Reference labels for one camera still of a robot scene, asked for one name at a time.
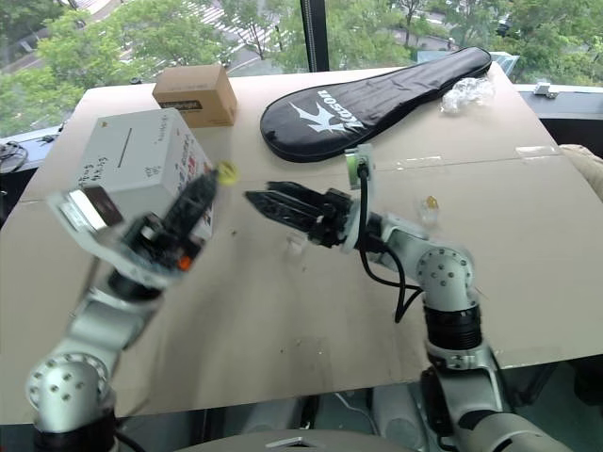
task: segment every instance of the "beige table surface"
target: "beige table surface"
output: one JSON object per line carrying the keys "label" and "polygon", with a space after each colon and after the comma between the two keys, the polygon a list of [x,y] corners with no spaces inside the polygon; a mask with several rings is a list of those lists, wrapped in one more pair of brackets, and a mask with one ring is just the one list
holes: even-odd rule
{"label": "beige table surface", "polygon": [[[235,127],[195,135],[241,181],[222,190],[204,254],[123,354],[118,414],[142,401],[141,412],[170,412],[410,380],[428,364],[419,304],[394,325],[395,289],[373,283],[357,256],[295,252],[294,233],[242,197],[267,179],[348,190],[342,157],[282,161],[258,121],[288,91],[376,72],[232,80]],[[504,366],[600,353],[601,203],[564,156],[516,151],[554,143],[496,65],[489,76],[489,111],[451,119],[431,103],[372,140],[373,208],[417,220],[416,202],[437,198],[435,233],[474,254],[484,332]],[[95,119],[156,107],[151,88],[88,91],[0,234],[0,423],[31,421],[27,373],[61,337],[91,264],[40,200],[68,186]],[[439,158],[413,160],[424,157]]]}

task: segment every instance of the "brown cardboard box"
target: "brown cardboard box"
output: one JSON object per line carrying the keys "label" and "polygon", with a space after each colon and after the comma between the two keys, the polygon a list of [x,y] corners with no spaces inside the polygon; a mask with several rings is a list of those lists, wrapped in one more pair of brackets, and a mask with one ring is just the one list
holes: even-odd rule
{"label": "brown cardboard box", "polygon": [[220,64],[168,68],[159,75],[153,97],[162,108],[178,109],[190,128],[235,122],[235,93]]}

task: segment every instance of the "clear plastic bag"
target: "clear plastic bag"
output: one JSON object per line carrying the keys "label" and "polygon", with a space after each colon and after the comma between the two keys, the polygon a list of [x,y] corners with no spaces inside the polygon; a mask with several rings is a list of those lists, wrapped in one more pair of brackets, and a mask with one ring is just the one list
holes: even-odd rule
{"label": "clear plastic bag", "polygon": [[440,109],[443,113],[458,115],[469,105],[490,105],[494,95],[494,85],[487,78],[463,78],[444,94]]}

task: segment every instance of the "white cardboard box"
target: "white cardboard box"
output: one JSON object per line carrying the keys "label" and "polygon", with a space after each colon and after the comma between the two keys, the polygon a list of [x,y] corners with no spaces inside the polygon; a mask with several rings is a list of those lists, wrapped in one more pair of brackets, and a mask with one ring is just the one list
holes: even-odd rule
{"label": "white cardboard box", "polygon": [[[211,170],[201,145],[175,108],[101,118],[84,150],[74,184],[102,186],[126,221],[162,217],[192,179]],[[195,233],[209,238],[210,210]]]}

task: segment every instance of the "white logo on bag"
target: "white logo on bag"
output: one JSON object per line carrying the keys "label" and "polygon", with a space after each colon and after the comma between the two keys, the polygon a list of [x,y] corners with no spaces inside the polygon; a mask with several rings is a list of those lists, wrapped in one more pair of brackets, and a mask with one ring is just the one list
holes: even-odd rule
{"label": "white logo on bag", "polygon": [[314,124],[307,124],[308,127],[311,127],[312,129],[314,129],[317,132],[322,132],[324,130],[328,130],[331,133],[335,130],[339,131],[339,132],[345,132],[346,127],[348,127],[348,128],[351,128],[351,127],[364,128],[365,127],[346,108],[341,106],[337,102],[337,100],[335,98],[333,98],[331,96],[331,94],[329,94],[328,91],[326,91],[326,90],[318,91],[318,95],[323,99],[324,103],[329,108],[331,108],[335,113],[337,113],[338,118],[341,120],[341,122],[331,124],[331,118],[334,118],[335,115],[329,113],[318,102],[317,102],[317,109],[318,109],[317,115],[308,113],[307,111],[302,110],[301,108],[289,103],[293,108],[296,109],[296,111],[300,115],[300,118],[302,118],[303,120],[309,120],[314,123]]}

